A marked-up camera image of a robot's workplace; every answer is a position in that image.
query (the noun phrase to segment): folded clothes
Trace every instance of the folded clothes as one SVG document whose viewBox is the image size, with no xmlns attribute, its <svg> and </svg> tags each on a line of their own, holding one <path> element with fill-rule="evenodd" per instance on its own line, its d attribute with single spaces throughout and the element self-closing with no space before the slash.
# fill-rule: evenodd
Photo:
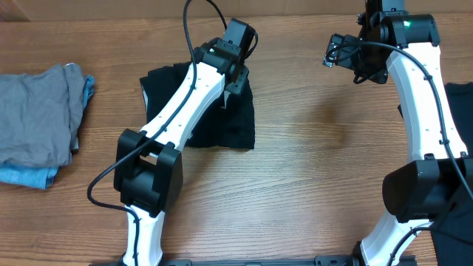
<svg viewBox="0 0 473 266">
<path fill-rule="evenodd" d="M 23 112 L 23 114 L 19 115 L 19 117 L 25 118 L 24 120 L 21 121 L 14 121 L 12 117 L 15 115 L 10 115 L 8 116 L 0 116 L 0 123 L 3 123 L 5 125 L 13 124 L 11 127 L 7 127 L 9 129 L 15 129 L 18 128 L 18 124 L 21 125 L 24 123 L 24 121 L 31 121 L 31 117 L 34 117 L 35 115 L 31 115 L 32 112 L 35 111 L 35 109 L 29 109 L 29 108 L 39 108 L 41 110 L 38 110 L 40 113 L 45 113 L 47 112 L 48 109 L 53 109 L 56 111 L 56 107 L 58 106 L 63 106 L 64 109 L 62 110 L 63 116 L 65 120 L 68 120 L 69 116 L 69 125 L 68 125 L 68 131 L 67 135 L 69 136 L 69 142 L 63 142 L 63 143 L 55 143 L 54 141 L 52 142 L 51 146 L 45 146 L 45 149 L 49 149 L 47 151 L 48 154 L 52 154 L 53 156 L 50 156 L 49 159 L 52 158 L 65 158 L 65 156 L 58 156 L 57 153 L 63 153 L 67 154 L 67 162 L 70 162 L 70 151 L 71 150 L 77 150 L 78 149 L 78 138 L 77 138 L 77 130 L 79 125 L 81 124 L 82 120 L 82 113 L 84 112 L 84 109 L 87 105 L 88 100 L 92 97 L 94 93 L 94 78 L 90 75 L 88 75 L 85 80 L 82 75 L 82 70 L 77 64 L 67 64 L 64 68 L 62 66 L 54 66 L 52 69 L 48 70 L 44 74 L 40 75 L 0 75 L 0 92 L 7 92 L 4 93 L 2 96 L 0 96 L 0 106 L 3 108 L 7 108 L 8 102 L 16 102 L 20 106 L 22 106 L 21 109 L 17 109 L 16 111 Z M 40 99 L 44 99 L 44 105 L 45 106 L 40 106 L 40 103 L 23 103 L 21 100 L 14 98 L 15 95 L 18 93 L 12 93 L 13 89 L 17 89 L 20 94 L 20 99 L 23 100 L 29 100 L 34 102 L 35 98 L 37 97 Z M 50 95 L 42 95 L 41 94 L 41 89 L 43 89 L 43 93 L 47 93 Z M 35 122 L 34 125 L 28 125 L 23 128 L 23 132 L 20 134 L 24 134 L 29 137 L 27 140 L 23 140 L 24 146 L 27 148 L 35 147 L 39 145 L 39 141 L 37 138 L 41 139 L 44 137 L 47 137 L 44 135 L 45 133 L 42 133 L 42 136 L 36 136 L 36 135 L 28 135 L 27 129 L 32 128 L 33 126 L 37 126 L 38 132 L 41 132 L 41 129 L 46 128 L 48 126 L 52 126 L 52 128 L 47 128 L 47 129 L 54 129 L 54 126 L 63 126 L 65 125 L 64 121 L 50 121 L 47 119 L 54 119 L 59 117 L 60 114 L 57 114 L 56 116 L 52 117 L 42 117 L 41 121 L 42 122 Z M 4 143 L 5 139 L 8 139 L 8 136 L 13 135 L 13 132 L 7 132 L 3 136 L 0 135 L 0 152 L 2 152 L 2 149 L 11 149 L 11 148 L 5 148 L 8 147 L 7 143 Z M 60 150 L 60 151 L 55 151 L 55 148 L 58 147 L 63 147 L 65 149 Z M 37 165 L 40 164 L 38 161 L 33 161 L 28 163 L 28 165 Z M 55 175 L 58 172 L 58 167 L 62 166 L 62 162 L 56 161 L 55 166 L 24 166 L 22 164 L 18 163 L 11 163 L 8 160 L 3 162 L 0 166 L 0 182 L 4 183 L 11 183 L 11 184 L 16 184 L 16 185 L 25 185 L 33 188 L 42 188 L 46 189 L 49 185 L 52 185 L 52 182 L 54 180 Z"/>
<path fill-rule="evenodd" d="M 146 105 L 146 119 L 153 120 L 166 106 L 186 77 L 190 63 L 165 66 L 148 72 L 141 78 Z M 239 96 L 230 95 L 226 108 L 223 97 L 211 104 L 194 127 L 186 145 L 196 148 L 222 146 L 235 149 L 254 149 L 255 125 L 253 94 L 247 80 Z"/>
</svg>

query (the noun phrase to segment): white plastic casing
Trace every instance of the white plastic casing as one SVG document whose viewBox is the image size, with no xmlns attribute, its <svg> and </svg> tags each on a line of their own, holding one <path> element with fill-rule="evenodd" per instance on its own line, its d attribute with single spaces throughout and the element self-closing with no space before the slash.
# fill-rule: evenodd
<svg viewBox="0 0 473 266">
<path fill-rule="evenodd" d="M 419 43 L 410 44 L 409 48 L 404 51 L 419 60 L 433 77 L 440 96 L 450 147 L 453 155 L 459 158 L 460 153 L 467 152 L 467 150 L 453 122 L 443 87 L 440 73 L 440 47 L 433 47 L 431 43 Z M 398 52 L 391 53 L 386 65 L 398 90 L 406 125 L 407 162 L 424 160 L 425 154 L 433 154 L 435 159 L 448 158 L 445 147 L 440 144 L 442 136 L 434 94 L 429 82 L 424 80 L 422 71 L 411 60 Z M 428 227 L 431 224 L 428 219 L 411 220 L 401 224 L 395 216 L 385 211 L 373 232 L 361 242 L 364 263 L 366 266 L 386 265 L 395 246 L 404 235 L 409 233 L 411 228 L 419 225 Z M 401 254 L 414 238 L 415 236 L 412 235 L 405 241 L 397 252 L 393 265 L 399 263 Z"/>
<path fill-rule="evenodd" d="M 146 136 L 151 137 L 168 120 L 171 114 L 183 102 L 192 84 L 194 77 L 194 68 L 189 66 L 186 77 L 179 89 L 174 93 L 171 100 L 166 104 L 163 110 L 151 122 L 145 125 L 141 130 L 146 131 Z M 192 92 L 186 104 L 172 120 L 156 141 L 163 145 L 171 142 L 175 149 L 182 151 L 187 139 L 191 137 L 192 130 L 202 117 L 206 109 L 218 99 L 225 88 L 225 75 L 217 72 L 215 67 L 204 63 L 197 64 L 197 82 L 195 90 Z M 143 90 L 143 96 L 148 107 L 148 97 Z M 163 231 L 164 212 L 160 212 L 156 218 L 151 218 L 148 211 L 132 205 L 131 208 L 140 218 L 140 235 L 138 239 L 138 264 L 140 266 L 157 266 L 163 258 L 161 249 L 161 233 Z M 135 229 L 134 218 L 128 214 L 128 247 L 126 249 L 123 262 L 127 266 L 135 266 L 133 258 L 135 248 Z"/>
</svg>

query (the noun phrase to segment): wire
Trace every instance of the wire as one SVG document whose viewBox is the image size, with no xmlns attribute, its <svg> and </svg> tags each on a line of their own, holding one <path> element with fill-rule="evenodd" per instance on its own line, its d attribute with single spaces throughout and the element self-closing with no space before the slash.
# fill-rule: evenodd
<svg viewBox="0 0 473 266">
<path fill-rule="evenodd" d="M 168 118 L 168 120 L 160 127 L 160 129 L 152 136 L 150 137 L 146 142 L 138 146 L 136 149 L 128 153 L 125 157 L 119 159 L 117 162 L 109 166 L 107 169 L 105 169 L 103 172 L 101 172 L 90 184 L 89 187 L 87 188 L 87 199 L 94 205 L 104 207 L 104 208 L 110 208 L 114 210 L 119 210 L 119 211 L 125 211 L 133 216 L 134 223 L 136 224 L 136 231 L 135 231 L 135 242 L 134 242 L 134 247 L 133 247 L 133 259 L 135 260 L 135 266 L 138 266 L 138 252 L 137 252 L 137 246 L 138 246 L 138 240 L 139 240 L 139 235 L 140 235 L 140 219 L 138 215 L 132 210 L 128 208 L 124 208 L 122 206 L 117 206 L 117 205 L 112 205 L 112 204 L 107 204 L 103 202 L 98 202 L 95 200 L 92 196 L 92 189 L 97 185 L 97 183 L 102 180 L 107 174 L 109 174 L 112 170 L 117 168 L 119 165 L 125 163 L 127 160 L 130 160 L 133 157 L 136 157 L 139 155 L 139 153 L 147 147 L 150 143 L 152 143 L 161 133 L 163 133 L 166 128 L 169 126 L 169 124 L 172 122 L 172 120 L 176 117 L 176 115 L 180 112 L 180 110 L 184 107 L 186 104 L 187 100 L 191 97 L 192 92 L 195 89 L 195 84 L 197 82 L 197 64 L 195 61 L 194 53 L 193 53 L 193 48 L 192 48 L 192 43 L 191 43 L 191 38 L 189 36 L 189 31 L 187 27 L 187 9 L 189 4 L 191 3 L 192 0 L 187 0 L 186 4 L 184 5 L 184 14 L 183 14 L 183 24 L 184 24 L 184 33 L 186 34 L 186 40 L 187 40 L 187 45 L 189 48 L 189 52 L 191 53 L 191 58 L 192 58 L 192 66 L 194 68 L 194 77 L 192 79 L 192 84 L 189 87 L 189 91 L 187 95 L 184 97 L 183 101 L 181 104 L 176 108 L 176 110 L 172 113 L 172 115 Z M 218 7 L 213 4 L 211 0 L 207 0 L 209 3 L 214 5 L 217 9 L 217 12 L 221 14 L 221 12 L 218 10 Z M 220 16 L 222 18 L 222 21 L 225 25 L 226 28 L 226 23 L 225 19 L 223 16 Z"/>
<path fill-rule="evenodd" d="M 251 49 L 246 53 L 245 59 L 250 57 L 250 55 L 251 55 L 251 54 L 253 53 L 253 51 L 255 50 L 256 45 L 258 45 L 258 33 L 257 33 L 257 32 L 254 32 L 254 45 L 253 45 L 253 47 L 251 47 Z"/>
<path fill-rule="evenodd" d="M 225 30 L 227 30 L 227 22 L 225 22 L 225 18 L 223 17 L 222 12 L 220 12 L 219 7 L 218 7 L 212 0 L 207 0 L 207 2 L 208 2 L 209 4 L 211 4 L 212 7 L 215 8 L 215 10 L 217 11 L 217 13 L 219 13 L 220 19 L 222 19 L 223 26 L 225 27 Z"/>
<path fill-rule="evenodd" d="M 417 60 L 414 56 L 410 55 L 408 52 L 406 52 L 404 50 L 401 50 L 397 47 L 394 47 L 392 45 L 382 44 L 382 43 L 378 43 L 378 42 L 374 42 L 374 41 L 360 41 L 360 42 L 353 43 L 353 44 L 343 44 L 339 47 L 331 49 L 325 55 L 325 60 L 329 61 L 328 56 L 332 55 L 332 53 L 334 53 L 336 51 L 339 51 L 339 50 L 344 49 L 346 47 L 354 47 L 354 46 L 357 46 L 357 47 L 358 46 L 360 46 L 360 47 L 361 46 L 382 47 L 382 48 L 386 48 L 388 50 L 399 52 L 400 54 L 404 55 L 409 60 L 411 60 L 422 71 L 422 73 L 425 75 L 425 79 L 429 82 L 429 84 L 432 88 L 432 92 L 434 94 L 434 99 L 435 99 L 435 102 L 437 104 L 438 120 L 440 122 L 440 130 L 441 130 L 440 133 L 442 134 L 442 143 L 441 144 L 443 144 L 443 146 L 445 148 L 445 151 L 449 156 L 449 159 L 452 161 L 452 165 L 455 169 L 455 172 L 457 173 L 458 179 L 460 180 L 462 186 L 465 188 L 466 193 L 473 200 L 473 192 L 470 189 L 468 183 L 466 182 L 465 177 L 463 176 L 463 174 L 460 170 L 460 167 L 457 164 L 457 161 L 455 161 L 455 157 L 453 156 L 452 150 L 450 149 L 450 142 L 449 142 L 449 139 L 446 135 L 445 120 L 443 119 L 443 110 L 442 110 L 442 104 L 440 102 L 440 96 L 438 95 L 438 90 L 437 90 L 437 87 L 435 86 L 433 78 L 429 74 L 427 69 L 423 66 L 423 64 L 421 62 L 419 62 L 419 60 Z"/>
<path fill-rule="evenodd" d="M 361 84 L 361 83 L 363 83 L 363 82 L 365 82 L 365 81 L 371 79 L 372 77 L 376 76 L 376 74 L 378 74 L 378 73 L 379 73 L 380 71 L 382 71 L 383 69 L 384 69 L 384 68 L 382 68 L 382 69 L 376 71 L 374 74 L 372 74 L 372 75 L 369 76 L 369 77 L 362 78 L 361 80 L 358 80 L 358 79 L 360 78 L 360 76 L 357 75 L 357 76 L 355 76 L 355 78 L 353 79 L 353 83 L 356 84 L 356 85 Z"/>
<path fill-rule="evenodd" d="M 398 242 L 398 244 L 394 247 L 394 250 L 392 251 L 391 253 L 391 256 L 389 258 L 389 261 L 387 263 L 387 266 L 392 266 L 392 263 L 394 262 L 395 258 L 396 258 L 396 254 L 398 253 L 398 251 L 401 249 L 402 245 L 404 245 L 404 243 L 411 237 L 411 235 L 415 235 L 417 236 L 416 232 L 419 232 L 419 231 L 430 231 L 430 232 L 434 232 L 434 233 L 439 233 L 439 234 L 442 234 L 444 236 L 447 236 L 453 240 L 456 240 L 456 241 L 459 241 L 465 245 L 470 245 L 470 246 L 473 246 L 473 242 L 472 241 L 469 241 L 467 239 L 462 239 L 458 236 L 455 236 L 451 233 L 448 233 L 448 232 L 445 232 L 445 231 L 441 231 L 441 230 L 438 230 L 438 229 L 435 229 L 435 228 L 428 228 L 428 227 L 416 227 L 416 228 L 412 228 L 411 231 L 409 233 L 407 233 L 405 236 L 403 236 L 403 238 Z"/>
<path fill-rule="evenodd" d="M 357 53 L 357 52 L 360 50 L 360 48 L 361 48 L 360 46 L 356 47 L 351 53 L 349 53 L 347 56 L 345 56 L 345 57 L 343 57 L 343 58 L 334 58 L 334 59 L 331 59 L 331 58 L 329 58 L 329 57 L 326 57 L 325 60 L 326 60 L 327 62 L 329 62 L 329 63 L 339 63 L 339 62 L 345 61 L 345 60 L 347 60 L 348 58 L 351 58 L 352 55 L 355 55 L 355 53 Z"/>
</svg>

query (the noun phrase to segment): cable clip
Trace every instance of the cable clip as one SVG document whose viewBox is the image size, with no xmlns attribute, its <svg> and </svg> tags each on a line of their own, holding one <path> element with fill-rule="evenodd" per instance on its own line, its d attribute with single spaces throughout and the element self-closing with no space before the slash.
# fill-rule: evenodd
<svg viewBox="0 0 473 266">
<path fill-rule="evenodd" d="M 445 141 L 439 140 L 438 142 L 439 142 L 439 144 L 441 144 L 441 145 L 449 145 L 449 144 L 450 144 L 450 140 L 445 140 Z"/>
<path fill-rule="evenodd" d="M 394 262 L 395 259 L 396 259 L 396 255 L 393 254 L 393 253 L 391 253 L 391 254 L 389 255 L 389 263 Z"/>
<path fill-rule="evenodd" d="M 414 235 L 414 236 L 417 236 L 418 234 L 414 231 L 414 228 L 411 228 L 411 233 Z"/>
</svg>

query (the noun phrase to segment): black fabric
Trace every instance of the black fabric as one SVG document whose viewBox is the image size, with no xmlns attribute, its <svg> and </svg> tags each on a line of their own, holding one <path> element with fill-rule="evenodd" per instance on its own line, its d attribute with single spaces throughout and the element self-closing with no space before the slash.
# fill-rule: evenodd
<svg viewBox="0 0 473 266">
<path fill-rule="evenodd" d="M 147 121 L 153 120 L 179 89 L 186 77 L 190 63 L 165 66 L 148 72 L 141 78 L 141 85 L 148 97 Z M 216 100 L 200 118 L 194 127 L 187 146 L 207 148 L 222 146 L 235 149 L 254 149 L 255 126 L 253 94 L 250 83 L 240 96 L 230 95 L 226 109 L 223 96 Z"/>
<path fill-rule="evenodd" d="M 453 120 L 470 157 L 473 152 L 473 83 L 445 85 Z M 442 231 L 473 241 L 473 202 L 468 200 L 456 212 L 449 214 L 441 225 Z M 432 232 L 437 261 L 440 266 L 473 264 L 473 247 Z"/>
</svg>

